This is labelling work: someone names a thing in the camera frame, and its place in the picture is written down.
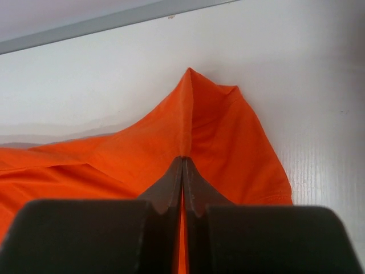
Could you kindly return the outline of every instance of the orange shirt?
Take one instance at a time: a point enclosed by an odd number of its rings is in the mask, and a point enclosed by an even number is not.
[[[0,241],[30,200],[135,198],[179,155],[190,156],[236,204],[291,204],[286,174],[239,88],[216,85],[190,68],[154,110],[125,130],[28,150],[0,148]],[[185,272],[183,229],[181,235]]]

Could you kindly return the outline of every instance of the white surface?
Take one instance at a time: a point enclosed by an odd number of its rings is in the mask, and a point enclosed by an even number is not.
[[[1,0],[0,42],[159,0]]]
[[[0,143],[120,130],[190,66],[242,88],[295,203],[332,208],[365,262],[362,8],[356,0],[244,0],[1,55]]]

